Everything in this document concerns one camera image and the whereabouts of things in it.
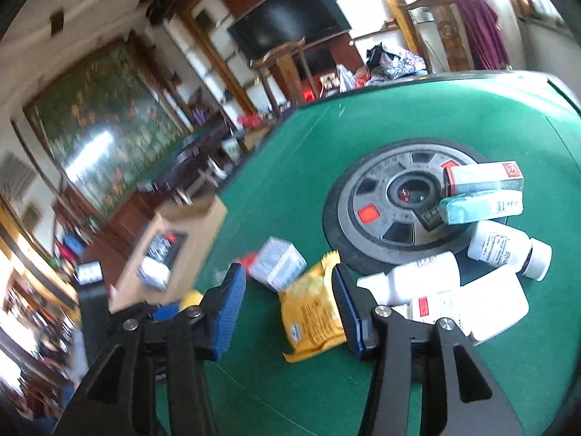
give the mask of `cardboard box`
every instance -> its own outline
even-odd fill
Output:
[[[191,205],[179,206],[173,202],[161,205],[115,285],[117,293],[109,301],[110,311],[115,313],[142,301],[168,304],[181,300],[193,288],[226,213],[226,207],[216,195],[200,197]],[[171,268],[167,292],[148,287],[137,277],[137,269],[153,236],[165,230],[188,233]]]
[[[520,190],[525,180],[515,161],[451,166],[444,169],[445,196],[486,190]]]

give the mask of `large painting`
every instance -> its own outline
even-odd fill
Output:
[[[182,135],[124,43],[75,66],[25,111],[68,178],[105,216]]]

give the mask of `chair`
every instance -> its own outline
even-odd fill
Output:
[[[288,92],[290,94],[290,104],[292,106],[305,103],[303,98],[303,87],[300,83],[298,70],[292,60],[292,56],[297,53],[298,58],[303,65],[304,71],[307,74],[307,80],[309,81],[309,85],[313,90],[313,94],[315,95],[315,98],[319,98],[318,90],[316,89],[315,81],[313,80],[313,75],[311,74],[309,66],[307,65],[307,61],[304,58],[303,47],[304,38],[298,42],[287,42],[272,49],[266,53],[264,57],[258,60],[253,60],[251,62],[251,67],[257,69],[258,71],[260,81],[264,86],[266,96],[268,96],[268,101],[270,101],[272,109],[274,110],[277,118],[281,118],[281,109],[278,106],[278,103],[275,100],[274,95],[272,94],[272,91],[268,85],[267,70],[274,65],[278,66],[278,68],[281,70],[283,78],[287,84]]]
[[[454,0],[416,0],[410,4],[399,5],[399,7],[407,11],[421,7],[430,8],[444,46],[450,72],[471,70],[473,67],[462,42],[461,27],[450,6],[452,3]],[[417,38],[422,40],[417,28],[414,29]],[[432,63],[429,58],[425,62],[426,68],[429,66],[428,72],[432,73]]]

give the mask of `red and white box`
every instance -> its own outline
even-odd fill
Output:
[[[525,179],[516,162],[490,162],[469,164],[444,169],[446,196],[464,195],[485,190],[519,190]]]

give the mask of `purple cloth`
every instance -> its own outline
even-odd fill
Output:
[[[486,0],[454,0],[477,70],[498,70],[510,64],[496,22],[499,16]]]

